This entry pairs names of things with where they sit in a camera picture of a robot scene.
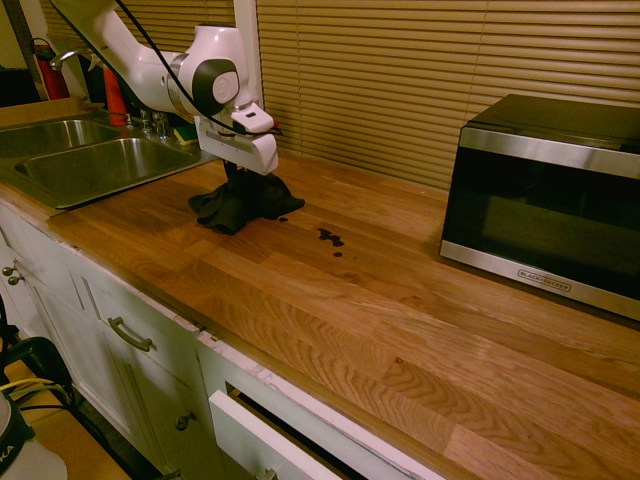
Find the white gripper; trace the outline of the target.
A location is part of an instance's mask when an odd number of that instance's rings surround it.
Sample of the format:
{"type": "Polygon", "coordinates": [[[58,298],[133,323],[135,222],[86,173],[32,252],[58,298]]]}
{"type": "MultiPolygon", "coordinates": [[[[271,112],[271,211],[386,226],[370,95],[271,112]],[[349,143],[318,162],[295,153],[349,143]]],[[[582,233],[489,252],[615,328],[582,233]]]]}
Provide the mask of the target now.
{"type": "Polygon", "coordinates": [[[203,116],[195,117],[195,127],[200,149],[223,160],[228,183],[238,181],[240,166],[248,169],[243,171],[244,185],[259,187],[261,175],[273,172],[279,165],[277,143],[272,134],[258,135],[253,139],[238,134],[224,136],[214,123],[203,116]]]}

